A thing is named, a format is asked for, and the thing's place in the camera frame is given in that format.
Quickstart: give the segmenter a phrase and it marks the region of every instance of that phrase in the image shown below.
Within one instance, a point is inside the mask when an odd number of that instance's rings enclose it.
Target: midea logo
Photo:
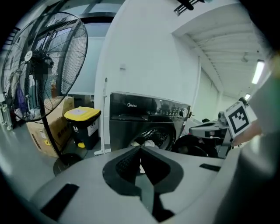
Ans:
[[[137,105],[134,105],[134,104],[131,104],[131,103],[128,103],[127,106],[128,107],[137,107]]]

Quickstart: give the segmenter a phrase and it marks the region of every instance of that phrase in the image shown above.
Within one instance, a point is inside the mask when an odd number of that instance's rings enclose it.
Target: pedestal fan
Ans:
[[[59,151],[46,116],[67,96],[83,66],[88,34],[69,13],[45,14],[30,22],[13,40],[4,61],[2,88],[7,104],[25,121],[42,120],[59,159],[55,175],[81,160]]]

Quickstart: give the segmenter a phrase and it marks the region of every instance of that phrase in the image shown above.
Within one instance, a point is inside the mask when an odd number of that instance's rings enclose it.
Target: fan base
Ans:
[[[59,173],[63,172],[64,170],[68,169],[70,166],[81,160],[82,158],[77,154],[68,153],[65,155],[61,155],[61,157],[58,158],[53,165],[54,175],[57,176]]]

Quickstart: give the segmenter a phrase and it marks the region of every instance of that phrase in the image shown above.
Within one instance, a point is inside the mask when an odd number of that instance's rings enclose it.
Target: washing machine knob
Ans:
[[[179,112],[179,115],[182,116],[182,117],[186,117],[188,115],[188,110],[187,109],[182,109],[180,112]]]

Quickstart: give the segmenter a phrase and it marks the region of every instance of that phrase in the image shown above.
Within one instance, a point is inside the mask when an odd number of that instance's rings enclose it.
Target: washing machine drum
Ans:
[[[136,136],[129,146],[151,146],[170,151],[176,139],[173,129],[167,127],[153,127]]]

